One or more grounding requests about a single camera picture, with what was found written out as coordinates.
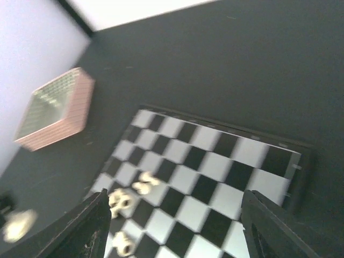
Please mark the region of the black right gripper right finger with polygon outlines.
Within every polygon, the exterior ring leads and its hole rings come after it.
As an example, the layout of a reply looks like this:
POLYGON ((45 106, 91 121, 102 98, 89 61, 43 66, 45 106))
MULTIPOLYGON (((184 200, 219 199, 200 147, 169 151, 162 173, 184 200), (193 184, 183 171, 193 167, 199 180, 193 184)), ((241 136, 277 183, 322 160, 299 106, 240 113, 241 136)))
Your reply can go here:
POLYGON ((326 241, 256 190, 246 190, 241 220, 250 257, 325 257, 326 241))

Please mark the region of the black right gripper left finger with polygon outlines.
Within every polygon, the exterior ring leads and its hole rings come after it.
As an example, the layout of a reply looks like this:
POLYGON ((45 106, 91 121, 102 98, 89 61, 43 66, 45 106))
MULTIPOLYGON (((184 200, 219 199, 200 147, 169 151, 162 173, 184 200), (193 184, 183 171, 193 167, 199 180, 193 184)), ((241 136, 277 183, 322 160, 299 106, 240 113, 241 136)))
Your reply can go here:
POLYGON ((104 257, 110 222, 109 197, 103 189, 1 257, 104 257))

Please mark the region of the white pawn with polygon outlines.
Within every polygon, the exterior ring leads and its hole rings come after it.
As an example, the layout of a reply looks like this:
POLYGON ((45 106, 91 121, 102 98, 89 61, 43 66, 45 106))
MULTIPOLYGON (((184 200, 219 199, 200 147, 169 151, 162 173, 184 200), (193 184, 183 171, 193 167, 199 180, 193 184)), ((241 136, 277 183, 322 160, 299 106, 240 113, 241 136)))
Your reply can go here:
POLYGON ((120 257, 132 255, 135 249, 134 242, 123 231, 119 231, 114 235, 112 246, 120 257))

